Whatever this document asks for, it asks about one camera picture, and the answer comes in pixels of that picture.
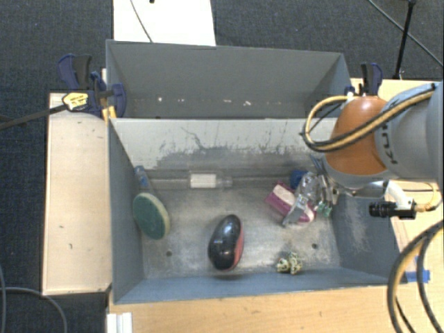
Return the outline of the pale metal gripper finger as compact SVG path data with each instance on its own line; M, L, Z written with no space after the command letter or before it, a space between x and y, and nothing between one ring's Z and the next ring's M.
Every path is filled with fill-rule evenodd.
M310 217L305 212L306 210L306 200L304 197L296 198L290 212L290 223L297 225L307 225L310 222Z
M297 224L299 218L304 214L304 200L301 195L296 197L295 203L292 205L289 213L282 220L282 225Z

